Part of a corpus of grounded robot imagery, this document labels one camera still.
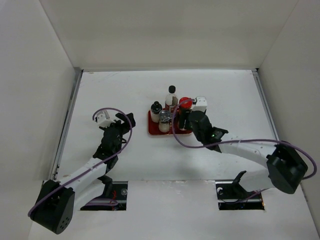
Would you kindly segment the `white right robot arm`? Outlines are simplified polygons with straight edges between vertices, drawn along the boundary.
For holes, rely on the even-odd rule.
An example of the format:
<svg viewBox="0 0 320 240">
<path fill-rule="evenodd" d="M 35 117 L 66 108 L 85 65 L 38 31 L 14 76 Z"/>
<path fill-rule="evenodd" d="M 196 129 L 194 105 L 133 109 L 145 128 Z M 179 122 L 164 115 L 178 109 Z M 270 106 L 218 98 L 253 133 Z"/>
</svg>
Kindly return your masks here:
<svg viewBox="0 0 320 240">
<path fill-rule="evenodd" d="M 297 150 L 287 142 L 272 139 L 245 140 L 226 129 L 212 126 L 202 111 L 192 111 L 188 123 L 196 139 L 208 150 L 238 156 L 263 167 L 241 171 L 233 181 L 232 192 L 238 198 L 258 189 L 276 188 L 294 194 L 308 170 Z"/>
</svg>

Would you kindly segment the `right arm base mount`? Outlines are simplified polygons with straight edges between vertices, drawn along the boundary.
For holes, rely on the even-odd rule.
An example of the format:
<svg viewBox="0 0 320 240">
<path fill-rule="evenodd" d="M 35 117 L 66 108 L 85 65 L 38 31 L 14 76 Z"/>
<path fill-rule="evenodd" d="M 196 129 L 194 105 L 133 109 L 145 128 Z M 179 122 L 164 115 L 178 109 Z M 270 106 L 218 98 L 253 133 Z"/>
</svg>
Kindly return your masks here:
<svg viewBox="0 0 320 240">
<path fill-rule="evenodd" d="M 246 171 L 241 171 L 233 180 L 215 182 L 220 211 L 264 210 L 262 190 L 246 191 L 240 180 Z"/>
</svg>

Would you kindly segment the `dark red sauce bottle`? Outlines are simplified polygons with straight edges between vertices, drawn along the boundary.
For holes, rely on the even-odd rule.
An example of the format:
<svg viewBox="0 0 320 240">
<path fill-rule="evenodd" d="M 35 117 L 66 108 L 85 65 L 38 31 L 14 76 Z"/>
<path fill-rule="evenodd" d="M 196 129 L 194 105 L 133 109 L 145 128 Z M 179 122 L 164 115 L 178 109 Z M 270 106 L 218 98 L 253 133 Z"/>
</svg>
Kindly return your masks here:
<svg viewBox="0 0 320 240">
<path fill-rule="evenodd" d="M 170 115 L 173 115 L 174 110 L 178 105 L 178 97 L 176 95 L 176 87 L 174 85 L 170 85 L 168 87 L 168 94 L 165 97 L 165 106 L 164 109 L 170 112 Z"/>
</svg>

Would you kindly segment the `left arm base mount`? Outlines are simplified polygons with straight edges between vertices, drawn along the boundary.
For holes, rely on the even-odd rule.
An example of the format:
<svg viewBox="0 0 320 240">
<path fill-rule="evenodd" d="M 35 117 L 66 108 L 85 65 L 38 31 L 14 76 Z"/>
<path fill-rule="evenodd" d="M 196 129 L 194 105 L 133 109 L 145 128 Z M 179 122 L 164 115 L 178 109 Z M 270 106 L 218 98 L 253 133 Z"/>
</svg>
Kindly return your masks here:
<svg viewBox="0 0 320 240">
<path fill-rule="evenodd" d="M 100 196 L 80 208 L 81 211 L 126 211 L 128 197 L 128 182 L 113 181 L 104 175 L 97 181 L 104 185 Z"/>
</svg>

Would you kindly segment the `red lacquer tray gold rim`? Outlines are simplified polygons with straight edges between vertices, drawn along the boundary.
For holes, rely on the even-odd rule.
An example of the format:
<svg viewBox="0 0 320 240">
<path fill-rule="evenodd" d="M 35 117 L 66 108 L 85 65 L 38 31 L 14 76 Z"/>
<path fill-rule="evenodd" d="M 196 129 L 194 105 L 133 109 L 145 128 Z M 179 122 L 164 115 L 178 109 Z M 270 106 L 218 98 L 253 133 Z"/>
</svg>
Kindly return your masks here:
<svg viewBox="0 0 320 240">
<path fill-rule="evenodd" d="M 170 129 L 168 132 L 161 132 L 159 130 L 159 123 L 154 122 L 152 120 L 152 112 L 151 110 L 148 111 L 148 120 L 147 120 L 147 131 L 151 136 L 172 136 L 173 135 L 173 130 L 172 130 L 172 122 L 169 122 Z M 174 122 L 174 132 L 176 135 L 190 135 L 193 132 L 191 130 L 183 130 L 179 129 L 179 122 L 176 120 Z"/>
</svg>

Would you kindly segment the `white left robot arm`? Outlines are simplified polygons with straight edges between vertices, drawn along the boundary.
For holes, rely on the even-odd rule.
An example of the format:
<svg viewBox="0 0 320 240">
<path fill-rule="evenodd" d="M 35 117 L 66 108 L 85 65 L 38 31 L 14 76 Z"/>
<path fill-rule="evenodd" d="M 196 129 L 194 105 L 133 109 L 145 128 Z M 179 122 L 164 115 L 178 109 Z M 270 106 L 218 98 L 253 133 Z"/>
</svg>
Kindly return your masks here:
<svg viewBox="0 0 320 240">
<path fill-rule="evenodd" d="M 60 180 L 46 181 L 39 192 L 36 203 L 29 210 L 28 217 L 59 235 L 70 221 L 73 213 L 86 205 L 92 205 L 94 198 L 108 199 L 112 195 L 112 180 L 106 175 L 117 163 L 118 155 L 128 145 L 125 134 L 132 135 L 136 126 L 133 113 L 116 110 L 111 119 L 105 107 L 97 110 L 92 120 L 103 130 L 101 142 L 89 161 L 74 173 Z"/>
</svg>

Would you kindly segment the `white lid spice jar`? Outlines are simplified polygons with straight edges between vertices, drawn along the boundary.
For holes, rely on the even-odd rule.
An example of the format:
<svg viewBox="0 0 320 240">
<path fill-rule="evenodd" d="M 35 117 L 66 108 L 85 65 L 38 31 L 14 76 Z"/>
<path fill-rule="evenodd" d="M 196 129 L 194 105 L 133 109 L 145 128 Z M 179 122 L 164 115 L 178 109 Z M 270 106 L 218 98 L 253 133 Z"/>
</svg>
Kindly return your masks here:
<svg viewBox="0 0 320 240">
<path fill-rule="evenodd" d="M 182 131 L 192 131 L 192 126 L 188 118 L 179 118 L 178 128 Z"/>
</svg>

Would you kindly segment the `black cap clear bottle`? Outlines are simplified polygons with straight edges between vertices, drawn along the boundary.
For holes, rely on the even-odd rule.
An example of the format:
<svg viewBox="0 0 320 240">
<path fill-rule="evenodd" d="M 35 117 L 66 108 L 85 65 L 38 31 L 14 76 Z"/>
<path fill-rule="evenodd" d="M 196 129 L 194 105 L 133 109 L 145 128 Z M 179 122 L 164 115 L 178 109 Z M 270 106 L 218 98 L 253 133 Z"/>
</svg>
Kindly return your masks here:
<svg viewBox="0 0 320 240">
<path fill-rule="evenodd" d="M 154 123 L 158 123 L 159 122 L 159 113 L 163 110 L 163 107 L 162 105 L 158 102 L 158 101 L 155 101 L 151 107 L 150 107 L 150 117 L 151 117 L 151 120 L 154 122 Z"/>
</svg>

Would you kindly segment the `red lid white jar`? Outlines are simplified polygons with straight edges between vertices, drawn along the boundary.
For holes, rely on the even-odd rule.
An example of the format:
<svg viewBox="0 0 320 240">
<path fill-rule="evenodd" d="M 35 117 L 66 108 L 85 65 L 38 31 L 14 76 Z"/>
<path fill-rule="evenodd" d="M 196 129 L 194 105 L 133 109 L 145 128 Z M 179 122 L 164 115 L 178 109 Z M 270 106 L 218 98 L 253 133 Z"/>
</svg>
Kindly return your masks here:
<svg viewBox="0 0 320 240">
<path fill-rule="evenodd" d="M 182 97 L 179 100 L 179 109 L 181 111 L 190 110 L 193 106 L 193 99 L 190 97 Z"/>
</svg>

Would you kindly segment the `grey lid spice jar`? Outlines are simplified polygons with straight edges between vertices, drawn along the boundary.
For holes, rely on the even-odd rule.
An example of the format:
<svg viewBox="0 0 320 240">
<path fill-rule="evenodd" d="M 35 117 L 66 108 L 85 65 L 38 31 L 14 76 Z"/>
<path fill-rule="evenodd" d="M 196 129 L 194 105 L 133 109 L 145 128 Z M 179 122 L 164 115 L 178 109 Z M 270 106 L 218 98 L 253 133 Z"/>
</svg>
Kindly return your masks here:
<svg viewBox="0 0 320 240">
<path fill-rule="evenodd" d="M 171 113 L 168 110 L 162 110 L 158 114 L 159 123 L 158 129 L 162 133 L 167 133 L 170 131 Z"/>
</svg>

